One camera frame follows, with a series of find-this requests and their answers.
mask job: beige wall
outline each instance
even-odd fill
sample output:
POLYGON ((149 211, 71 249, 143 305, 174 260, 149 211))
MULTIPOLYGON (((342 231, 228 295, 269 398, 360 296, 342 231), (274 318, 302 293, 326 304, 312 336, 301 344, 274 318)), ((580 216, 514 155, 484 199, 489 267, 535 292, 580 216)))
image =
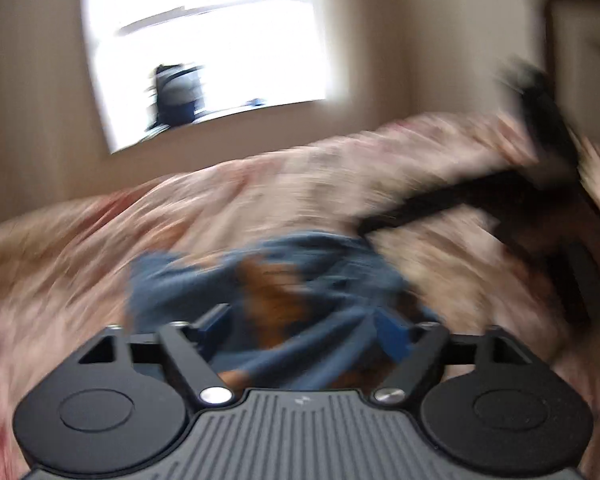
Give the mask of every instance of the beige wall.
POLYGON ((600 142, 600 4, 554 4, 557 99, 574 129, 600 142))
POLYGON ((542 0, 405 0, 413 110, 490 111, 512 57, 542 63, 542 0))
POLYGON ((0 0, 0 136, 27 198, 24 209, 407 115, 404 47, 390 13, 395 7, 391 0, 317 0, 333 65, 326 101, 184 126, 109 155, 88 73, 80 0, 0 0))

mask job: black device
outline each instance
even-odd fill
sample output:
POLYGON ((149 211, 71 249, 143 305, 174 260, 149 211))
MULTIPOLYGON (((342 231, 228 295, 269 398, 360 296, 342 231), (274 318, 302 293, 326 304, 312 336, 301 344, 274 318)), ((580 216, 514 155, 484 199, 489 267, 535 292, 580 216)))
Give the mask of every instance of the black device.
POLYGON ((176 322, 151 337, 107 328, 74 352, 14 414, 26 479, 580 478, 589 407, 502 329, 414 326, 411 354, 369 397, 238 398, 199 352, 213 324, 176 322), (139 363, 160 365, 165 380, 139 363), (446 364, 467 363, 473 372, 440 383, 446 364))

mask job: logo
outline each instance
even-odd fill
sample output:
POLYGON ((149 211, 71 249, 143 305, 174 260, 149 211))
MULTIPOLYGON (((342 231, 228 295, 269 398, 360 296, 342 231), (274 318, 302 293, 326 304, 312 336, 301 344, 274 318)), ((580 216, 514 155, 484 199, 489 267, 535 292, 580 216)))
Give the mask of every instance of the logo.
POLYGON ((298 397, 297 399, 294 399, 296 404, 300 404, 300 406, 304 406, 306 403, 311 402, 311 397, 307 397, 306 395, 303 395, 302 397, 298 397))

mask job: black circular pad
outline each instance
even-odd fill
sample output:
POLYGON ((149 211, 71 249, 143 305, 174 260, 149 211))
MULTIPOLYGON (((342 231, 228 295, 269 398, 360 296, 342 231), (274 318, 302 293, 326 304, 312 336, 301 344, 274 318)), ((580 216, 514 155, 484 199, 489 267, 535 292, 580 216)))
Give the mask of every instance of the black circular pad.
POLYGON ((488 427, 525 431, 542 424, 547 406, 536 396, 520 390, 491 390, 475 401, 474 412, 488 427))
POLYGON ((22 400, 13 431, 29 463, 97 477, 150 462, 186 422, 184 401, 167 384, 131 366, 69 360, 22 400))
POLYGON ((134 403, 116 390, 84 390, 60 404, 60 418, 76 431, 110 431, 128 421, 134 403))
POLYGON ((507 477, 576 466, 592 431, 586 403, 544 365, 476 367, 430 390, 420 416, 458 462, 507 477))

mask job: gray ribbed plate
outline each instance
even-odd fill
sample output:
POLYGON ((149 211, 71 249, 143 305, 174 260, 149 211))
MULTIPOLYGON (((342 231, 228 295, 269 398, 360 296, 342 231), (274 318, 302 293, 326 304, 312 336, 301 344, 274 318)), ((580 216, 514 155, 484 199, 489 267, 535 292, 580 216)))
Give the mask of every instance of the gray ribbed plate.
MULTIPOLYGON (((33 471, 27 480, 57 480, 33 471)), ((252 390, 200 415, 181 446, 125 480, 479 480, 426 444, 412 420, 356 391, 252 390)), ((546 480, 582 477, 564 470, 546 480)))

